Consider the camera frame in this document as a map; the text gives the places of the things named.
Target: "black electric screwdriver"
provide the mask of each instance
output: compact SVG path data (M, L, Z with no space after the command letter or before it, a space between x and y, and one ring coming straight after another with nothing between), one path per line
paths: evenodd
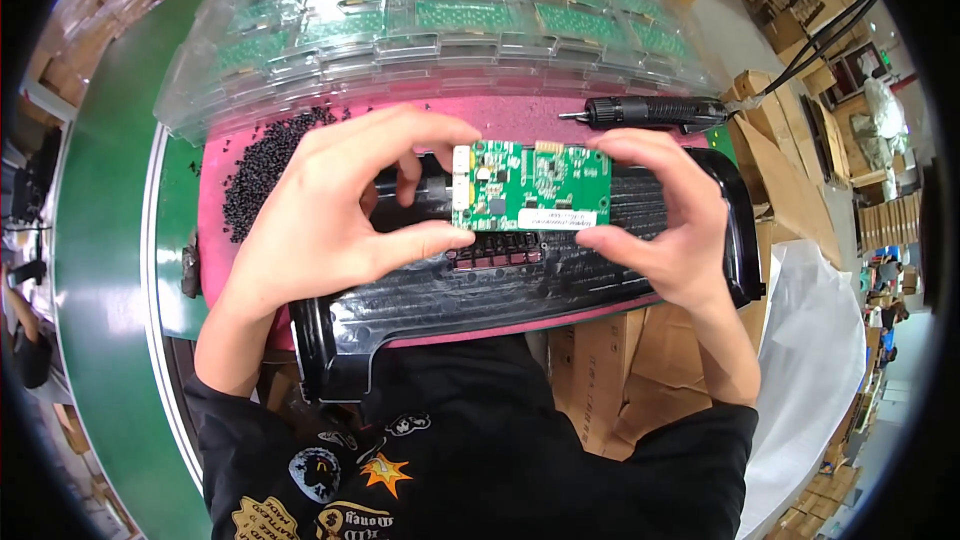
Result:
M588 98L580 113L562 113L590 129L679 126L682 134L705 132L726 124L731 113L707 96L605 96Z

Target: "orange starburst graphic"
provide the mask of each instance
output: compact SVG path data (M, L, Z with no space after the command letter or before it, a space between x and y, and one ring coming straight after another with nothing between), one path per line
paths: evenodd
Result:
M401 471L401 467L409 463L410 461L403 461L402 463L391 462L390 459L383 455L383 452L378 452L375 457L364 464L360 470L360 474L369 474L369 479L366 481L367 486L373 486L378 482L383 483L383 486L387 486L387 489L390 490L393 498L398 498L397 482L400 480L413 480L413 477Z

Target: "clear plastic tray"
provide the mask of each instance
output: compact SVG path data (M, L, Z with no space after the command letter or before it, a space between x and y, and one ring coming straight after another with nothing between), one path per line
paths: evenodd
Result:
M670 0L204 0L154 114L199 145L327 102L716 96L704 45Z

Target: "concrete floor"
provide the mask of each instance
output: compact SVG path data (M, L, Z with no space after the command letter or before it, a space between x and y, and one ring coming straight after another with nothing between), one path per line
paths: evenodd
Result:
M721 74L727 77L723 81L725 87L730 86L733 78L744 70L762 70L777 75L784 70L784 64L751 20L743 0L696 0L691 15L699 23L706 45L716 54L714 68L721 69ZM798 80L791 80L788 85L795 95L807 94L803 83ZM843 270L853 273L849 276L850 285L862 305L864 295L859 288L859 271L863 261L858 256L853 191L824 185L822 196L840 246ZM803 483L794 489L780 508L774 510L762 525L747 536L748 539L760 539L773 528L780 515L793 504L817 473L819 465L817 462L810 469Z

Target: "human hand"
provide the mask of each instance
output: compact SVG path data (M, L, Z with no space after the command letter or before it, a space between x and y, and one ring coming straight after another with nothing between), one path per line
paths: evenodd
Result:
M461 119L399 105L308 132L240 247L223 290L238 314L265 318L291 301L373 282L474 233L425 221L379 234L368 221L374 178L397 168L396 199L413 204L421 177L414 146L450 168L452 147L481 137Z
M667 230L648 241L599 225L577 233L577 243L645 276L663 300L691 315L718 298L729 301L723 273L728 207L714 179L663 132L615 129L586 145L656 175L663 186Z

